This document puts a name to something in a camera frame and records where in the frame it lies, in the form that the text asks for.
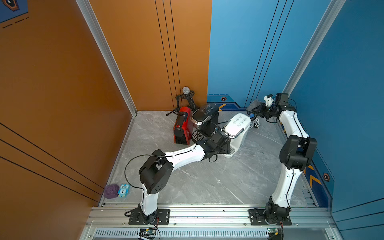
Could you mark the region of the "black coffee machine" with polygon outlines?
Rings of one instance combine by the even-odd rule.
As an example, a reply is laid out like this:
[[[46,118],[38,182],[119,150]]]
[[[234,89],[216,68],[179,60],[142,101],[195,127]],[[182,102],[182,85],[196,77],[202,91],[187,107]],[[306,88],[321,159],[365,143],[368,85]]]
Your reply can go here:
[[[191,121],[196,129],[192,133],[192,141],[197,143],[204,138],[209,138],[218,127],[219,107],[215,104],[205,104],[191,116]]]

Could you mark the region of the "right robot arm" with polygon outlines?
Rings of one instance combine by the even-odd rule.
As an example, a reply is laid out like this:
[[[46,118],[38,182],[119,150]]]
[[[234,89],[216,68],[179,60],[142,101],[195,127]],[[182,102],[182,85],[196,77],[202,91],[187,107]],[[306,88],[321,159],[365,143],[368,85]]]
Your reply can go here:
[[[262,104],[258,107],[258,111],[259,115],[265,119],[275,117],[287,137],[279,154],[282,171],[278,185],[264,210],[267,224],[280,225],[289,218],[294,188],[302,172],[312,162],[317,140],[305,132],[296,109],[292,106],[268,107]]]

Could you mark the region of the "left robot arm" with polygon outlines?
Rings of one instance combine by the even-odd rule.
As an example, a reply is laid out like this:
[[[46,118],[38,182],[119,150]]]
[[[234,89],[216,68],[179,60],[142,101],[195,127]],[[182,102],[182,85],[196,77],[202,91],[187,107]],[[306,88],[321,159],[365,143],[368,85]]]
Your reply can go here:
[[[154,151],[139,170],[143,191],[138,207],[139,219],[145,225],[157,222],[159,193],[175,170],[191,163],[216,158],[219,154],[227,154],[231,150],[230,143],[231,139],[227,134],[217,131],[211,137],[178,151]]]

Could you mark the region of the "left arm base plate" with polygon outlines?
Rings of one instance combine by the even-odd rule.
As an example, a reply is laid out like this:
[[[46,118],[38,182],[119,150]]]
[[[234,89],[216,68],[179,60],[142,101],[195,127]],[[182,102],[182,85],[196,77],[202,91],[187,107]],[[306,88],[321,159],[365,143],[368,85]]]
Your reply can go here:
[[[167,226],[170,220],[169,209],[157,209],[150,215],[145,215],[143,211],[137,207],[131,211],[125,213],[126,217],[129,217],[129,225],[156,225]]]

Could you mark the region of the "red coffee machine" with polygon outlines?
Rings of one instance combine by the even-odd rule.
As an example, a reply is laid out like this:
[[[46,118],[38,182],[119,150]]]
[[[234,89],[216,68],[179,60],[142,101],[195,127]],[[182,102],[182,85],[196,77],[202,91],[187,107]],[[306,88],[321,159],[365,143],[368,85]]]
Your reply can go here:
[[[189,145],[193,133],[193,124],[190,121],[191,109],[181,107],[174,125],[174,143]]]

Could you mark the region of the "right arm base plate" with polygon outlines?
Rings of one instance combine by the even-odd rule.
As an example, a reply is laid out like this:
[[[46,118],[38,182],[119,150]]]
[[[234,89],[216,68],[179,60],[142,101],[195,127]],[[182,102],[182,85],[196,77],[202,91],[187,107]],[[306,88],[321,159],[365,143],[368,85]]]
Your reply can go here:
[[[265,213],[265,209],[249,209],[248,210],[250,222],[252,226],[291,226],[292,221],[287,211],[271,211],[269,214]]]

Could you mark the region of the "white coffee machine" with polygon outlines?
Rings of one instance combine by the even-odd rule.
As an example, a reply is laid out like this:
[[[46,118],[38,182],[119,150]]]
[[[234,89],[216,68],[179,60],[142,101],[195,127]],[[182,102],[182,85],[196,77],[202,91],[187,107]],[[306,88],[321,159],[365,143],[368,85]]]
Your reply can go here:
[[[248,115],[239,113],[233,116],[224,127],[224,132],[230,137],[231,151],[224,154],[225,158],[232,158],[244,144],[245,138],[250,129],[251,118]]]

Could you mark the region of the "grey wiping cloth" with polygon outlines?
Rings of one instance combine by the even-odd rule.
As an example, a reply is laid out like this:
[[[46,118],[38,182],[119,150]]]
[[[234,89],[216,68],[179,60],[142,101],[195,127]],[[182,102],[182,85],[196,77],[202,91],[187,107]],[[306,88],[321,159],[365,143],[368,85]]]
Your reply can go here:
[[[255,119],[256,117],[264,118],[264,110],[265,103],[254,100],[246,109],[247,114],[251,119]]]

